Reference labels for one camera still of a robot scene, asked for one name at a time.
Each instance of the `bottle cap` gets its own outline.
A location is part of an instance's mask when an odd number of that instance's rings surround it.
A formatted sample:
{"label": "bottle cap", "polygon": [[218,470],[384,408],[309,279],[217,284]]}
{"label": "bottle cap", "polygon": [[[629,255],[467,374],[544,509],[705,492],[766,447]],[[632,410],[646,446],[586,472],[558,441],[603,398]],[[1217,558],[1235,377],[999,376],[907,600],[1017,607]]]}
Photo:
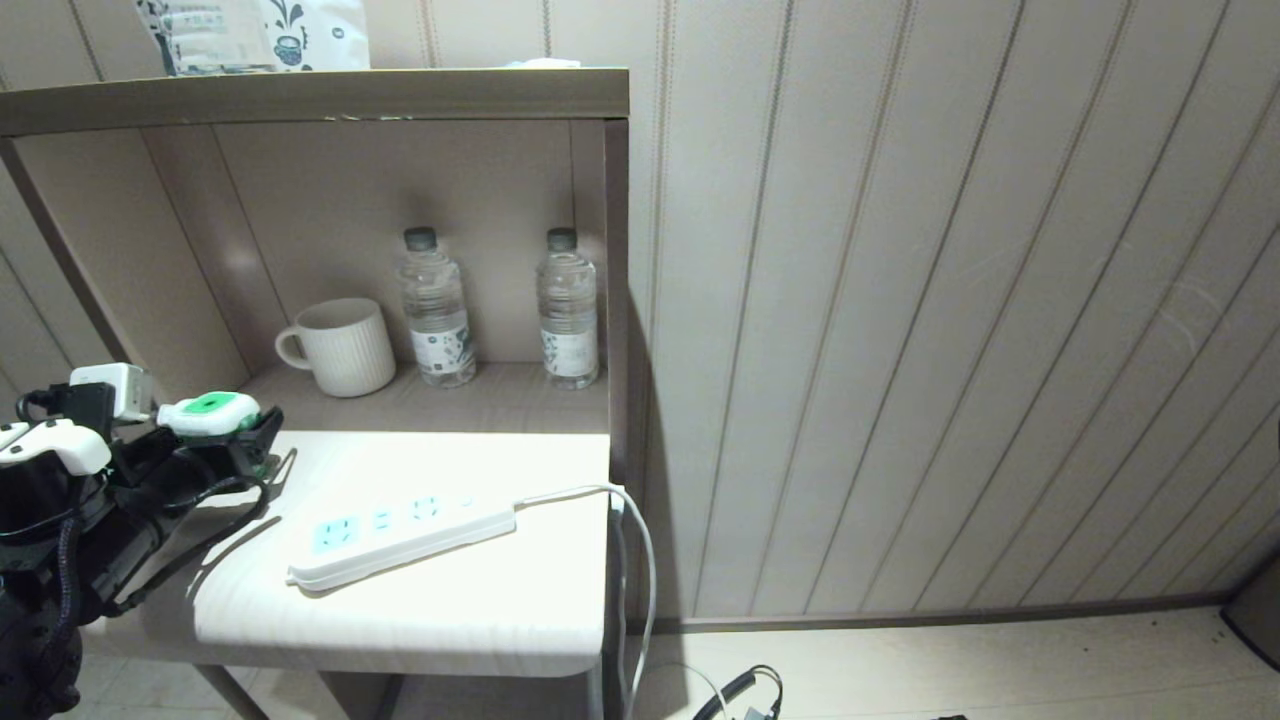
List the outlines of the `bottle cap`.
{"label": "bottle cap", "polygon": [[552,252],[577,250],[577,231],[573,228],[552,228],[547,231],[547,250]]}
{"label": "bottle cap", "polygon": [[408,228],[404,231],[404,247],[410,250],[435,250],[435,228]]}

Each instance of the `table leg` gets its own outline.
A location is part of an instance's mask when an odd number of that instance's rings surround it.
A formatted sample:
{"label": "table leg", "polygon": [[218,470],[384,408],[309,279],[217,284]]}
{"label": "table leg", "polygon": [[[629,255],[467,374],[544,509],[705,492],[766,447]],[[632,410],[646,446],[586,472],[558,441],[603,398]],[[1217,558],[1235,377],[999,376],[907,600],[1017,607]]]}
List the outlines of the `table leg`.
{"label": "table leg", "polygon": [[271,720],[225,667],[221,665],[195,665],[195,667],[237,715],[244,720]]}
{"label": "table leg", "polygon": [[320,680],[342,706],[348,720],[385,720],[396,707],[404,676],[321,670]]}
{"label": "table leg", "polygon": [[586,716],[589,720],[604,720],[604,656],[586,671]]}

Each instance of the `robotic arm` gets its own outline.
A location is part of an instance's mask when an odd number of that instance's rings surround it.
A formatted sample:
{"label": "robotic arm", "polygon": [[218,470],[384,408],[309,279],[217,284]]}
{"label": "robotic arm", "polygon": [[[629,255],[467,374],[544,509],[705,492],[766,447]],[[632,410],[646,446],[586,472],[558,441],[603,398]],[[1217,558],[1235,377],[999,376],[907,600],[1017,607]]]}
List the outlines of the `robotic arm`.
{"label": "robotic arm", "polygon": [[[146,419],[141,369],[99,366],[88,380],[31,392],[23,421],[0,425],[0,720],[44,720],[79,702],[79,625],[128,612],[182,566],[260,518],[279,468],[269,450],[284,421],[248,396],[211,392]],[[47,416],[31,418],[32,405]],[[137,570],[204,500],[257,488],[256,503],[118,600]]]}

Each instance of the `white ceramic mug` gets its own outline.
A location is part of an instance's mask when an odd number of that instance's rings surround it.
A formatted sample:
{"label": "white ceramic mug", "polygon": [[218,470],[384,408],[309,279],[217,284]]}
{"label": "white ceramic mug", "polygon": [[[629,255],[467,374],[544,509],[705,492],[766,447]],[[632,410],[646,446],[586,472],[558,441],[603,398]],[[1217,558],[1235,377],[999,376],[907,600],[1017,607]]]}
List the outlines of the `white ceramic mug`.
{"label": "white ceramic mug", "polygon": [[[285,342],[297,337],[300,357]],[[312,305],[275,336],[275,352],[300,370],[311,370],[320,389],[334,397],[366,395],[396,375],[383,310],[372,300],[346,297]]]}

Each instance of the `bottle label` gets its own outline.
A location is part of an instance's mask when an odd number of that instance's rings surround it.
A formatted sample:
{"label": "bottle label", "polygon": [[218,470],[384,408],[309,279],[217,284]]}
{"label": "bottle label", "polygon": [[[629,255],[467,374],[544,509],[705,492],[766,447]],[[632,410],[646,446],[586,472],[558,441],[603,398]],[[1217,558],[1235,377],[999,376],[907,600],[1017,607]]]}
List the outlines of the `bottle label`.
{"label": "bottle label", "polygon": [[463,323],[443,333],[410,331],[417,364],[433,375],[457,373],[471,364],[471,328]]}
{"label": "bottle label", "polygon": [[543,365],[561,378],[580,378],[595,370],[595,328],[585,333],[558,334],[543,331]]}

